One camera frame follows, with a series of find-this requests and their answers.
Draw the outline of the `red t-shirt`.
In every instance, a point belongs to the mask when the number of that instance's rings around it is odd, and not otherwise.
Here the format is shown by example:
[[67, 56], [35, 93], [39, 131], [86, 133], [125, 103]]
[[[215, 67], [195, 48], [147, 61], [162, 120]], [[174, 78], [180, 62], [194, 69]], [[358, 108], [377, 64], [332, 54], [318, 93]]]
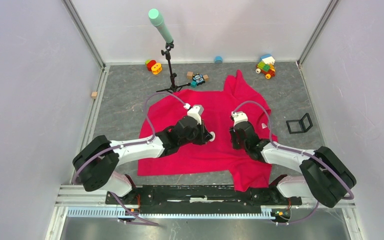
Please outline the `red t-shirt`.
[[263, 96], [248, 85], [240, 70], [226, 77], [221, 91], [185, 89], [151, 105], [148, 117], [157, 132], [175, 125], [186, 115], [181, 101], [204, 108], [202, 119], [205, 127], [215, 133], [215, 140], [204, 145], [187, 144], [166, 157], [140, 159], [138, 176], [229, 171], [236, 191], [268, 187], [272, 165], [251, 159], [243, 149], [233, 149], [231, 142], [231, 113], [241, 103], [253, 101], [271, 113]]

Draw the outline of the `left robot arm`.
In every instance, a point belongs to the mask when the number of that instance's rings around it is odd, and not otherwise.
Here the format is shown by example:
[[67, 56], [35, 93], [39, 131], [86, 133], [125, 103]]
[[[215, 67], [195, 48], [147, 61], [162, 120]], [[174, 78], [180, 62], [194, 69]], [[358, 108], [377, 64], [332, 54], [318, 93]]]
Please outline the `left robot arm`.
[[202, 146], [214, 140], [215, 133], [207, 130], [204, 121], [191, 116], [184, 116], [175, 125], [145, 138], [116, 141], [99, 135], [73, 159], [73, 181], [86, 192], [105, 190], [131, 204], [137, 198], [137, 190], [126, 175], [116, 173], [117, 167], [142, 159], [167, 157], [182, 146]]

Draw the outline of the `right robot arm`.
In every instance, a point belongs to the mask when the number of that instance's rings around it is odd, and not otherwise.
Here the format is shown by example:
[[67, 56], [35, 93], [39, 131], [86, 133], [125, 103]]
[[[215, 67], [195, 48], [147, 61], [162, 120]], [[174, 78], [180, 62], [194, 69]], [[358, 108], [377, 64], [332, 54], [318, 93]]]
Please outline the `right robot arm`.
[[314, 198], [332, 208], [340, 200], [349, 199], [357, 179], [328, 147], [316, 150], [298, 149], [260, 138], [249, 121], [229, 129], [232, 147], [244, 150], [254, 161], [279, 165], [298, 172], [299, 176], [282, 177], [269, 189], [269, 199], [282, 204], [288, 198]]

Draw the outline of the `round brooch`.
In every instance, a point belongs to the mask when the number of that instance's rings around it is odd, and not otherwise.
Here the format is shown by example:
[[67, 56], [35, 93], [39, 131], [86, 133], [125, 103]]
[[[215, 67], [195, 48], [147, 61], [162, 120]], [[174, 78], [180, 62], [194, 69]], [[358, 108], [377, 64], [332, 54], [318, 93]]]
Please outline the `round brooch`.
[[214, 131], [210, 131], [209, 134], [210, 134], [210, 136], [211, 136], [211, 138], [209, 139], [209, 141], [210, 141], [210, 142], [213, 142], [213, 141], [215, 140], [215, 138], [216, 138], [216, 134], [215, 134]]

